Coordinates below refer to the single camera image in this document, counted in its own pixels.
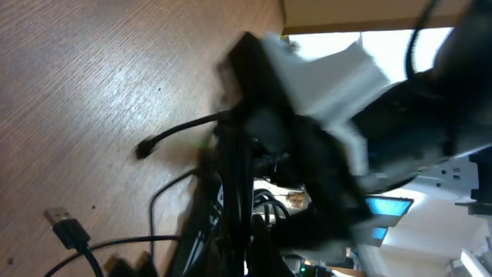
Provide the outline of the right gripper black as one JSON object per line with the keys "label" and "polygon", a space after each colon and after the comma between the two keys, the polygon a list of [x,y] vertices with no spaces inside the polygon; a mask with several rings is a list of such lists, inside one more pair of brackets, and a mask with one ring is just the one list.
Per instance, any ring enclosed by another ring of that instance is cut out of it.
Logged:
{"label": "right gripper black", "polygon": [[302,184],[311,204],[270,228],[277,246],[319,246],[330,240],[353,243],[355,224],[371,210],[351,177],[335,139],[318,123],[297,114],[261,40],[244,33],[226,58],[238,84],[239,100],[226,122],[242,133],[249,158],[257,149],[265,161],[280,162],[282,175]]}

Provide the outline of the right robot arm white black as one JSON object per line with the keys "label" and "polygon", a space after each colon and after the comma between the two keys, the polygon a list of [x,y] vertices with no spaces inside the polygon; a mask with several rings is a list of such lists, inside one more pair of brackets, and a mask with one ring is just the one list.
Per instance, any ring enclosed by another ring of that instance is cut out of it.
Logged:
{"label": "right robot arm white black", "polygon": [[312,204],[275,224],[276,245],[313,246],[329,239],[362,242],[371,234],[366,197],[406,185],[435,165],[491,145],[491,3],[471,2],[423,73],[407,64],[405,81],[354,116],[366,141],[368,170],[349,171],[339,138],[294,110],[264,39],[244,33],[229,56],[242,93],[229,112],[237,151],[224,152],[224,210],[233,240],[251,234],[252,182],[283,162]]}

